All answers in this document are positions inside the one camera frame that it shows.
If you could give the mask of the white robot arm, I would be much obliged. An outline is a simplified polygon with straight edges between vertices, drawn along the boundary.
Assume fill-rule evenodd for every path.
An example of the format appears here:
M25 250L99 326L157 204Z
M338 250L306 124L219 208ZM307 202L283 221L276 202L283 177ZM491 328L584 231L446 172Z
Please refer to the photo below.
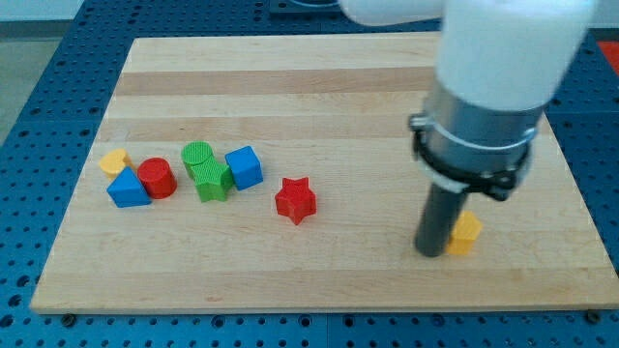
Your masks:
M341 1L352 21L383 27L441 21L432 88L411 116L429 200L470 192L507 199L597 10L596 0Z

